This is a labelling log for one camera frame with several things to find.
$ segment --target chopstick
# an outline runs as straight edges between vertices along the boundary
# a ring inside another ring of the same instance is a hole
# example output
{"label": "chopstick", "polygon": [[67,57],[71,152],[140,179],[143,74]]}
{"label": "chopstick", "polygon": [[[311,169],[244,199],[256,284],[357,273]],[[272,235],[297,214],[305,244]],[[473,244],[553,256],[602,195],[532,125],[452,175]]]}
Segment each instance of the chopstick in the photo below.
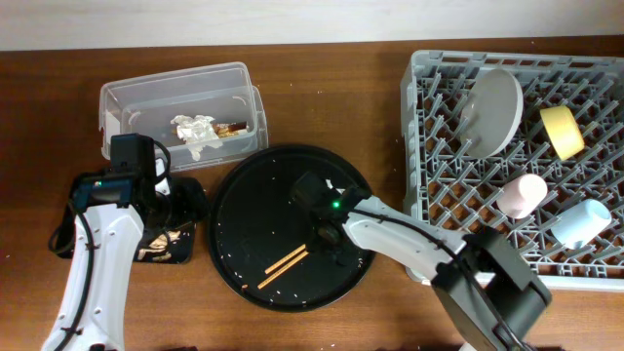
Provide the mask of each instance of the chopstick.
{"label": "chopstick", "polygon": [[[304,250],[305,249],[305,245],[302,245],[301,247],[299,247],[297,250]],[[284,261],[285,258],[287,257],[292,257],[293,255],[296,254],[296,251],[292,253],[289,253],[286,257],[280,259],[277,263],[280,263],[281,261]],[[295,257],[292,261],[288,262],[284,267],[280,268],[277,272],[273,273],[273,275],[271,275],[270,277],[268,277],[264,282],[260,283],[257,288],[258,289],[262,289],[264,288],[267,284],[271,283],[273,280],[275,280],[275,278],[279,277],[280,275],[282,275],[282,273],[286,272],[289,268],[291,268],[292,266],[296,265],[297,262],[301,261],[304,257],[306,257],[309,254],[309,252],[304,251],[303,253],[300,253],[297,257]]]}
{"label": "chopstick", "polygon": [[300,247],[294,249],[294,251],[292,253],[287,254],[284,258],[282,258],[279,261],[275,262],[275,264],[273,264],[272,266],[266,268],[264,270],[264,273],[265,274],[269,274],[269,273],[273,272],[274,270],[279,268],[282,264],[284,264],[286,261],[288,261],[289,259],[293,258],[296,254],[299,254],[300,252],[302,252],[304,250],[305,250],[305,244],[303,244]]}

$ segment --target brown table surface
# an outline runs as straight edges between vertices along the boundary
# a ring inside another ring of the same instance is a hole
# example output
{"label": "brown table surface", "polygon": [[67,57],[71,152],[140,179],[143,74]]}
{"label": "brown table surface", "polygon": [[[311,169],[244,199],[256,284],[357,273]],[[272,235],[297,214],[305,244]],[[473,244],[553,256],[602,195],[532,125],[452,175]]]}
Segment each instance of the brown table surface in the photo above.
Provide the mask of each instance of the brown table surface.
{"label": "brown table surface", "polygon": [[[102,84],[242,61],[260,90],[271,144],[307,143],[336,152],[377,196],[400,209],[405,150],[399,83],[411,53],[425,49],[624,56],[624,36],[0,53],[0,348],[38,349],[59,311],[70,261],[49,253],[46,243],[71,180],[106,164],[98,131]],[[199,178],[212,194],[234,166],[184,175]],[[199,235],[185,265],[133,265],[127,349],[417,349],[462,342],[433,291],[385,256],[337,303],[287,314],[232,292],[205,244]],[[527,341],[569,349],[623,347],[624,294],[553,295]]]}

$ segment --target dish rack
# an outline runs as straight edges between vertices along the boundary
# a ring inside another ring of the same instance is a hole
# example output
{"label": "dish rack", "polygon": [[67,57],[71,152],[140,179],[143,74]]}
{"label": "dish rack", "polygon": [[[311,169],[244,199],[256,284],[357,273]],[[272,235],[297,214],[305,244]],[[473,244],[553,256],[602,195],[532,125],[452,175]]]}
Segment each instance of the dish rack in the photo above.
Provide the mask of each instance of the dish rack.
{"label": "dish rack", "polygon": [[[459,141],[460,114],[474,83],[496,68],[520,82],[523,119],[500,153],[476,159]],[[448,229],[495,227],[551,289],[624,292],[623,82],[622,58],[415,52],[401,82],[404,212]],[[566,161],[539,116],[558,105],[570,108],[585,140],[585,149]],[[509,218],[494,203],[505,183],[527,173],[542,176],[549,192],[530,216]],[[568,250],[550,228],[584,199],[605,204],[612,222],[587,246]]]}

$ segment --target white tissue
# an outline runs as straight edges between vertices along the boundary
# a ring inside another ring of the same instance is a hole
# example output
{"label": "white tissue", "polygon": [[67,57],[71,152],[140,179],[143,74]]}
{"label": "white tissue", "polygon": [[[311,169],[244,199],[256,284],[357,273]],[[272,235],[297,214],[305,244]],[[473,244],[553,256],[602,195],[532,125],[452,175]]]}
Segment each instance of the white tissue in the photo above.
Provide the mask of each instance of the white tissue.
{"label": "white tissue", "polygon": [[[204,142],[204,141],[213,141],[208,144],[213,148],[218,148],[223,145],[221,141],[218,141],[218,135],[215,133],[215,129],[213,129],[213,125],[211,124],[215,118],[210,116],[202,116],[197,115],[195,118],[179,115],[176,116],[172,120],[172,124],[177,123],[177,137],[184,140],[184,142],[188,144]],[[193,160],[200,160],[200,152],[204,149],[206,145],[194,145],[189,146],[188,150],[191,152],[191,156]]]}

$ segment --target round black tray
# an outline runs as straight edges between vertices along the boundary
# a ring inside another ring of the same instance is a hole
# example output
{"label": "round black tray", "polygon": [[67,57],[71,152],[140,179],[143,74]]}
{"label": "round black tray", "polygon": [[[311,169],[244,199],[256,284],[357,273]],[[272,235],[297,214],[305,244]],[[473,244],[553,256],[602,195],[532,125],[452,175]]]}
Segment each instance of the round black tray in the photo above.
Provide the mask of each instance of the round black tray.
{"label": "round black tray", "polygon": [[332,303],[364,277],[374,253],[346,239],[339,253],[316,250],[263,289],[264,270],[316,238],[309,215],[289,197],[306,172],[336,188],[370,189],[341,157],[318,147],[272,147],[243,161],[222,182],[213,201],[207,237],[214,266],[234,292],[271,310],[302,312]]}

